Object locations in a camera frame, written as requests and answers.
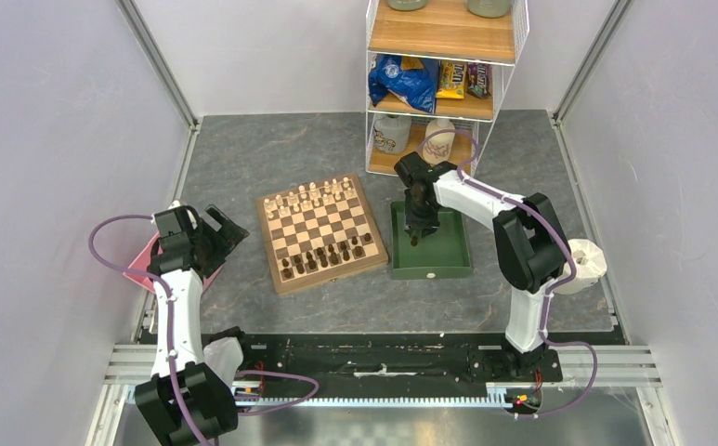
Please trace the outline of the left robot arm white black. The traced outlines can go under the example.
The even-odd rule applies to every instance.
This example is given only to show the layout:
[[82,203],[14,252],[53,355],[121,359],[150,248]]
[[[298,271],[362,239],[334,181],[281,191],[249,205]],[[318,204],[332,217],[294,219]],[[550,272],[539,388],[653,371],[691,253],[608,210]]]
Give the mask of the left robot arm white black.
[[158,301],[156,356],[150,379],[136,388],[137,407],[162,445],[197,445],[238,426],[230,379],[206,363],[200,304],[204,282],[248,236],[221,209],[205,221],[190,205],[153,215],[158,237],[146,268]]

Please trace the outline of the wooden chess board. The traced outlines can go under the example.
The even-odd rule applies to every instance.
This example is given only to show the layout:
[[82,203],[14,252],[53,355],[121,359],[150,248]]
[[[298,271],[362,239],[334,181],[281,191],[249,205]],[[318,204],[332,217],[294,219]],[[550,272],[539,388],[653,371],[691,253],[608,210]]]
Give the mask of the wooden chess board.
[[[359,176],[354,173],[302,183],[256,199],[261,234],[268,257],[274,289],[288,295],[326,282],[335,281],[367,270],[383,267],[390,257],[375,222]],[[370,233],[365,243],[362,236]],[[351,238],[358,237],[364,256],[355,257]],[[343,260],[338,243],[346,241],[350,259]],[[328,245],[333,243],[342,262],[332,266]],[[322,247],[329,266],[320,265],[316,249]],[[298,274],[293,256],[302,257],[304,274]],[[293,277],[284,279],[281,261],[290,262]],[[307,262],[314,260],[317,269]]]

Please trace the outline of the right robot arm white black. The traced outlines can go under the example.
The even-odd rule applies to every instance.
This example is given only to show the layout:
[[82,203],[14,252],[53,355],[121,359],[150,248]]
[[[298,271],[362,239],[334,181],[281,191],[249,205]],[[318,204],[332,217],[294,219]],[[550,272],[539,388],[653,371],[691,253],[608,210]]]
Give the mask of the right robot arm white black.
[[492,231],[498,266],[512,287],[501,367],[511,379],[526,379],[546,349],[545,300],[572,259],[549,198],[498,190],[450,162],[428,164],[417,152],[400,158],[394,170],[405,186],[404,229],[415,241],[437,232],[443,208]]

